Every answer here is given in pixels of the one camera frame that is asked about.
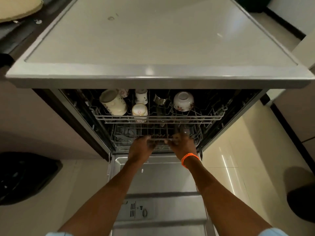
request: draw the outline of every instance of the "bowl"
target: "bowl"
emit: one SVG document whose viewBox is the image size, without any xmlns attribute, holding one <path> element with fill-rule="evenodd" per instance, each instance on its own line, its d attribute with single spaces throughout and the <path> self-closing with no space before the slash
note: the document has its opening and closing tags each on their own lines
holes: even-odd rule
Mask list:
<svg viewBox="0 0 315 236">
<path fill-rule="evenodd" d="M 194 107 L 194 96 L 186 91 L 179 92 L 174 97 L 174 108 L 181 112 L 187 112 Z"/>
</svg>

